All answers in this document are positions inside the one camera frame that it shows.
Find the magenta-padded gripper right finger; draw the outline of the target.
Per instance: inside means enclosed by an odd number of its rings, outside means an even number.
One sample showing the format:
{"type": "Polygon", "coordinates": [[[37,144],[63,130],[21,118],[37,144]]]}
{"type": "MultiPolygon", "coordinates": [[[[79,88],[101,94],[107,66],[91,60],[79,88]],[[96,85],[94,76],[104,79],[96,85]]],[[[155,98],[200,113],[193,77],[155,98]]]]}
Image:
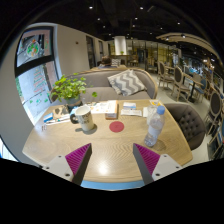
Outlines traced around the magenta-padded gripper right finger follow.
{"type": "Polygon", "coordinates": [[[133,155],[145,185],[182,169],[168,154],[159,155],[136,143],[133,144],[133,155]]]}

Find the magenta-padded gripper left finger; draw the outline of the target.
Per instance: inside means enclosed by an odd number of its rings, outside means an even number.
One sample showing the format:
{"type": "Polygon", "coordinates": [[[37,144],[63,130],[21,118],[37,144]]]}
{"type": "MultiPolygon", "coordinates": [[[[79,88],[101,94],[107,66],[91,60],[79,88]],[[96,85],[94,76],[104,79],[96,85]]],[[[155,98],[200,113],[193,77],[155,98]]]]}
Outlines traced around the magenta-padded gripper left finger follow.
{"type": "Polygon", "coordinates": [[[81,185],[91,154],[92,145],[88,143],[66,156],[56,156],[43,169],[76,185],[81,185]]]}

